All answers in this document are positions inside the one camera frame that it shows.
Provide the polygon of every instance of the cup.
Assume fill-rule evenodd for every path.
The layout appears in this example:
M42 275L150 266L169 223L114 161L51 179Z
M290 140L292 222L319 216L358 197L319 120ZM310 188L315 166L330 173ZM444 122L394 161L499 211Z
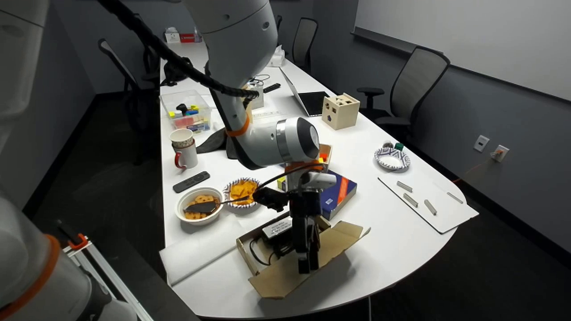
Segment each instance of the cup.
M187 129L176 129L171 134L171 145L174 150L174 166L180 170L194 168L198 165L196 143L192 132Z

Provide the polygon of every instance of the dark floor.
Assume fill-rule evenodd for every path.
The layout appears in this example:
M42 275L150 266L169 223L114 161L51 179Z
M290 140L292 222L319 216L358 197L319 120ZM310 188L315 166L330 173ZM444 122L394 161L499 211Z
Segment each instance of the dark floor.
M117 99L101 99L91 111L42 198L35 198L34 222L46 232L55 230L57 218L78 230L110 225L158 268L158 159L148 154L132 165L135 141ZM369 300L298 320L569 321L571 268L472 206L480 216L415 275Z

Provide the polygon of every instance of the electrical outlet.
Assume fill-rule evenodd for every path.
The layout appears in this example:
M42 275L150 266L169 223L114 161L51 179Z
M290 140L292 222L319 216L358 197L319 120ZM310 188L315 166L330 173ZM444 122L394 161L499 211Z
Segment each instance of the electrical outlet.
M481 154L481 150L485 148L487 143L489 143L489 138L478 136L478 140L474 143L474 150L478 150Z
M490 154L492 161L503 163L505 156L510 152L510 148L497 145L496 150Z

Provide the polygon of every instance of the dice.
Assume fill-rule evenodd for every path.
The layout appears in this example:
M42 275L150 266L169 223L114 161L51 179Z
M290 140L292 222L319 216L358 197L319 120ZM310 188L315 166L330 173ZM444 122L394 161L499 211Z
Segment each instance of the dice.
M353 127L360 102L346 93L323 100L321 120L335 131Z

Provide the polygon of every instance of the bowl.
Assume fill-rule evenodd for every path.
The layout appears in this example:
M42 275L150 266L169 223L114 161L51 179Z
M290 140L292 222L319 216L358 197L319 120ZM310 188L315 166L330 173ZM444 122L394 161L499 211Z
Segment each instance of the bowl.
M208 202L208 200L217 200L219 206L216 207L214 213L210 214L185 214L183 211L191 206L191 204L201 204L201 202ZM221 209L223 209L223 195L221 191L214 189L214 188L196 188L196 189L191 189L187 191L183 197L180 197L178 204L176 204L176 218L183 223L189 223L189 225L208 225L212 222L217 220Z
M253 193L255 189L258 188L260 184L253 179L239 179L239 181L233 181L226 186L224 189L224 197L228 200L228 207L232 209L253 209L253 207L258 207L257 202L253 202Z

